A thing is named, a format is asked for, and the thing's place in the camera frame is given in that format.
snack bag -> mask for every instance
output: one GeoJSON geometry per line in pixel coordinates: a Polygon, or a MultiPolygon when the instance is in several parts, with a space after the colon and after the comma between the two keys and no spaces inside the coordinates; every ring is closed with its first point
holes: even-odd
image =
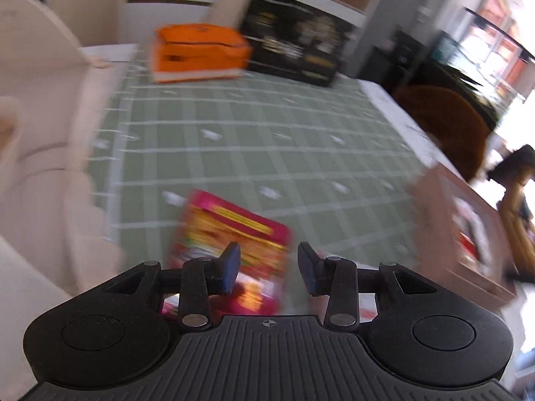
{"type": "Polygon", "coordinates": [[[184,225],[173,239],[169,268],[191,258],[219,257],[231,242],[241,248],[241,268],[230,297],[212,297],[219,314],[273,315],[280,306],[290,229],[196,190],[185,209],[184,225]]]}

circular knob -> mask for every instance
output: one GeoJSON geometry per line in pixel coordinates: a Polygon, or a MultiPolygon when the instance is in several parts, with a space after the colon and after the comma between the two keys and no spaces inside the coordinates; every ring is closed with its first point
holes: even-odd
{"type": "Polygon", "coordinates": [[[475,330],[460,318],[433,315],[414,323],[413,336],[418,342],[434,350],[457,351],[473,342],[475,330]]]}
{"type": "Polygon", "coordinates": [[[62,337],[63,342],[76,350],[99,351],[117,344],[124,333],[124,325],[115,318],[91,315],[68,323],[62,337]]]}

table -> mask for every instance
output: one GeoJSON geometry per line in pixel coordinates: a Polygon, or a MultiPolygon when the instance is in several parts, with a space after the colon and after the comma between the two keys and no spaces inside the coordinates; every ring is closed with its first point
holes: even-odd
{"type": "Polygon", "coordinates": [[[253,72],[154,85],[138,54],[88,166],[124,268],[165,262],[193,188],[291,228],[284,313],[307,311],[300,241],[362,264],[414,266],[408,184],[423,163],[447,161],[382,92],[350,79],[325,89],[253,72]]]}

